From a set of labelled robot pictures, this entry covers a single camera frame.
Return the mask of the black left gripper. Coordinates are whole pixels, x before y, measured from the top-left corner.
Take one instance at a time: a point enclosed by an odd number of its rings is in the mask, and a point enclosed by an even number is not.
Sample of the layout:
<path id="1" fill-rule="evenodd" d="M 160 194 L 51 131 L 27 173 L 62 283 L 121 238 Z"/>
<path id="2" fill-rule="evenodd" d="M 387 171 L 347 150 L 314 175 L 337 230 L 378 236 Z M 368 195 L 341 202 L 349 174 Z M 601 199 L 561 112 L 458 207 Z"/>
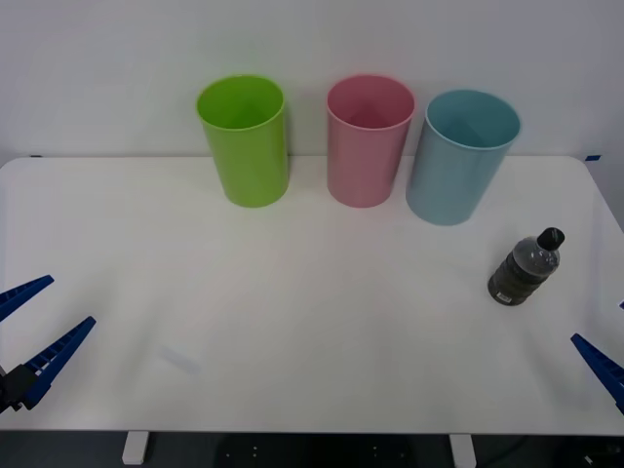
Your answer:
<path id="1" fill-rule="evenodd" d="M 46 275 L 0 293 L 0 321 L 16 312 L 33 296 L 54 282 Z M 32 410 L 51 388 L 53 381 L 82 344 L 97 321 L 89 316 L 24 365 L 1 376 L 0 412 L 26 407 Z"/>

